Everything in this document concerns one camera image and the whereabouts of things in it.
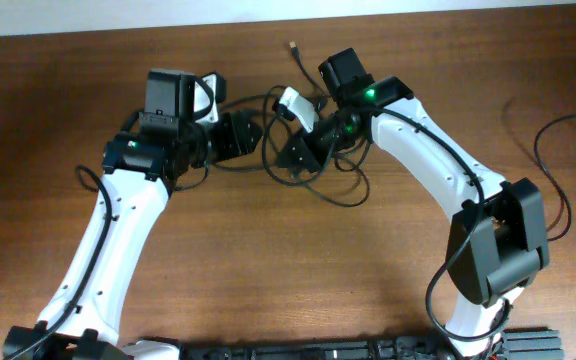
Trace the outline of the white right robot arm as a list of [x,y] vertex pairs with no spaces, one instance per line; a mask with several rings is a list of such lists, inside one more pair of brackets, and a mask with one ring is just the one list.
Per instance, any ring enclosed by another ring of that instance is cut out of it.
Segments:
[[509,182],[482,165],[430,118],[402,80],[375,80],[353,49],[330,56],[318,70],[337,109],[322,118],[312,101],[286,88],[273,110],[301,128],[279,153],[278,167],[319,173],[360,139],[399,161],[450,222],[446,257],[435,275],[449,275],[458,295],[450,320],[434,325],[454,357],[491,355],[513,302],[550,263],[538,187],[527,178]]

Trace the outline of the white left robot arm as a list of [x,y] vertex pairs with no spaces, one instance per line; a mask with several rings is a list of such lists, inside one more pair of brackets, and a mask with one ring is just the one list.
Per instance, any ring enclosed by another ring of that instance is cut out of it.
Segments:
[[261,129],[222,115],[226,81],[217,72],[152,69],[145,104],[104,147],[102,173],[79,165],[97,199],[60,287],[31,327],[14,326],[6,359],[179,359],[174,340],[150,337],[119,346],[123,304],[144,244],[177,180],[191,168],[250,154]]

